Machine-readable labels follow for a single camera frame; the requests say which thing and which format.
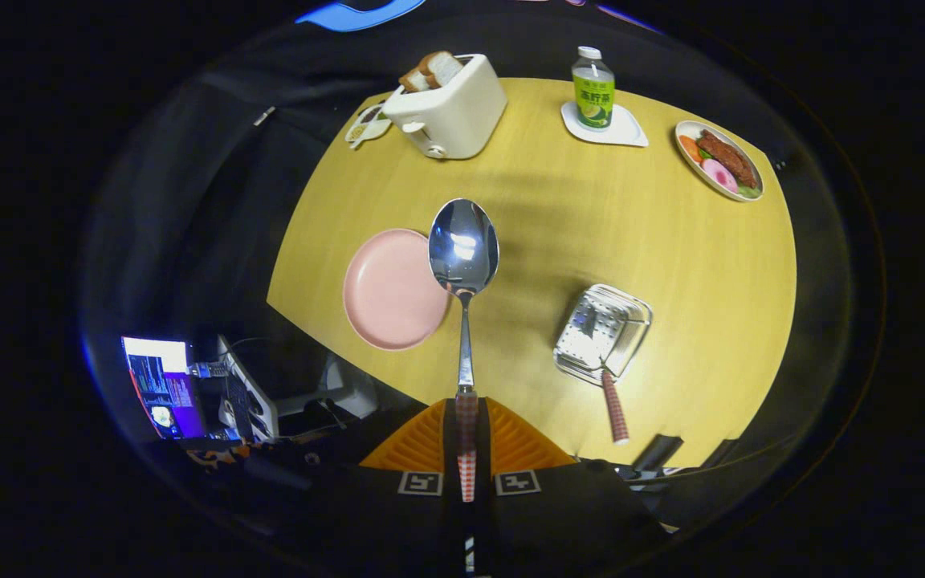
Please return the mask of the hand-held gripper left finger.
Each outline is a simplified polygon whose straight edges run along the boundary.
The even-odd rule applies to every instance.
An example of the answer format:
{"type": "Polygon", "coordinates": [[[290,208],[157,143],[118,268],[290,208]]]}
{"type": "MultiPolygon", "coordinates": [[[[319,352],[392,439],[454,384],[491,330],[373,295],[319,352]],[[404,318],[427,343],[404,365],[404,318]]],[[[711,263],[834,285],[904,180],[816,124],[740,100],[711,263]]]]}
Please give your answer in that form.
{"type": "Polygon", "coordinates": [[[325,567],[462,567],[455,403],[441,400],[360,463],[320,468],[302,548],[325,567]]]}

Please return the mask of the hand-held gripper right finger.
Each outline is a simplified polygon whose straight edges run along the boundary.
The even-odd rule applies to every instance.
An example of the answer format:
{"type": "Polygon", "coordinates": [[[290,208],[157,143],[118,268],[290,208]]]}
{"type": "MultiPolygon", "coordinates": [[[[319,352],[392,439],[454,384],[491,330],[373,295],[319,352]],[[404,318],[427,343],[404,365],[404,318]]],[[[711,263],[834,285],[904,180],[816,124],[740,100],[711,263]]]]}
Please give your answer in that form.
{"type": "Polygon", "coordinates": [[[602,460],[576,460],[495,399],[476,424],[480,567],[629,567],[670,535],[602,460]]]}

